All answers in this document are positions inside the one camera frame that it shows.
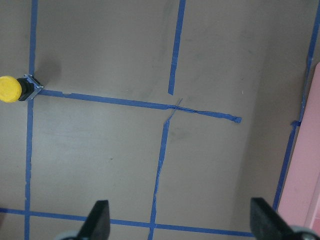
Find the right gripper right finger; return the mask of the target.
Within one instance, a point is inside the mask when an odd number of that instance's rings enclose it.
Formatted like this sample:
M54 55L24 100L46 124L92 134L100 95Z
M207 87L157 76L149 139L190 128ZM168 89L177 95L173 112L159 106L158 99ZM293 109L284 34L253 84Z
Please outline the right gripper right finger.
M257 240L299 240L300 234L261 197L250 200L250 230Z

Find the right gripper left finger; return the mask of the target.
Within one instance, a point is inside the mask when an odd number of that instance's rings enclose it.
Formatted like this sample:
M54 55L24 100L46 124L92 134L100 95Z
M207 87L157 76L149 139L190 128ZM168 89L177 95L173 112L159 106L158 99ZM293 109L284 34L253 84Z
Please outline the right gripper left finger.
M108 240L111 231L108 200L98 200L77 234L78 240Z

